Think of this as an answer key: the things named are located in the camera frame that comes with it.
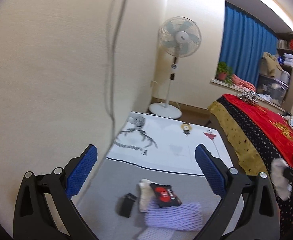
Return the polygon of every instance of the transparent storage bin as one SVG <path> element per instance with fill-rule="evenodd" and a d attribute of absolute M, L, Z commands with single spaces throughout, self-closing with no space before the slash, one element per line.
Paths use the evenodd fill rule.
<path fill-rule="evenodd" d="M 272 103 L 281 106 L 287 91 L 287 84 L 278 79 L 259 74 L 256 92 L 258 94 L 270 95 Z"/>

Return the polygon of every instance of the black star-patterned fabric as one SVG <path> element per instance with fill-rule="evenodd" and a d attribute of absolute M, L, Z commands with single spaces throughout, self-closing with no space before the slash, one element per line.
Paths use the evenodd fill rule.
<path fill-rule="evenodd" d="M 224 97 L 217 100 L 237 122 L 245 135 L 260 154 L 264 165 L 271 174 L 271 162 L 276 158 L 283 158 L 275 145 L 268 139 L 262 130 L 243 111 L 229 103 Z M 281 212 L 281 235 L 284 235 L 293 224 L 293 188 L 291 197 L 287 201 L 281 200 L 276 194 L 276 201 Z"/>

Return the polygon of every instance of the bedspread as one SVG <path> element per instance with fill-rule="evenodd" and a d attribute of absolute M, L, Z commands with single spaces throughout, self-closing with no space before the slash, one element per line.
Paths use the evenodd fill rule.
<path fill-rule="evenodd" d="M 250 106 L 229 94 L 208 109 L 218 119 L 246 174 L 270 174 L 272 160 L 280 157 L 293 167 L 293 131 L 280 115 L 261 106 Z M 293 224 L 293 189 L 287 201 L 278 196 L 276 200 L 283 235 Z"/>

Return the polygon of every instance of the window sill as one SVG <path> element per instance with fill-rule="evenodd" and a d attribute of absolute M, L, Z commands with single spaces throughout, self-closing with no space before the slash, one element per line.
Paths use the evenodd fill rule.
<path fill-rule="evenodd" d="M 219 81 L 219 80 L 216 80 L 216 79 L 211 79 L 210 82 L 211 82 L 211 83 L 214 83 L 214 84 L 217 84 L 217 85 L 221 85 L 221 86 L 227 87 L 227 88 L 229 88 L 229 89 L 232 89 L 232 90 L 235 90 L 235 91 L 238 91 L 238 92 L 244 92 L 244 90 L 241 89 L 241 88 L 237 88 L 237 87 L 235 87 L 235 86 L 232 86 L 232 85 L 226 84 L 226 83 L 224 83 L 224 82 L 222 82 L 222 81 Z M 283 110 L 281 107 L 279 107 L 279 106 L 277 106 L 276 104 L 273 104 L 273 103 L 271 103 L 271 102 L 269 102 L 269 101 L 266 101 L 265 99 L 263 99 L 263 98 L 261 98 L 261 97 L 259 97 L 259 96 L 257 96 L 257 99 L 260 100 L 260 101 L 262 101 L 262 102 L 265 102 L 265 103 L 269 104 L 270 106 L 273 106 L 273 107 L 275 107 L 275 108 L 277 108 L 277 109 L 279 109 L 279 110 L 285 112 L 285 110 Z"/>

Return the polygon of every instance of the blue gripper pad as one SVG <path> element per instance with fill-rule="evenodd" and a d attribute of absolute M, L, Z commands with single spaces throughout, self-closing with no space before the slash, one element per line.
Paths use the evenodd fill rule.
<path fill-rule="evenodd" d="M 66 187 L 66 194 L 69 199 L 72 196 L 79 194 L 80 189 L 92 170 L 93 165 L 97 161 L 97 158 L 98 151 L 95 146 L 91 146 L 74 170 L 70 173 Z"/>
<path fill-rule="evenodd" d="M 223 198 L 226 194 L 225 176 L 221 173 L 218 167 L 212 160 L 211 153 L 203 144 L 200 144 L 195 149 L 195 160 L 202 170 L 206 180 L 208 181 L 213 193 Z"/>

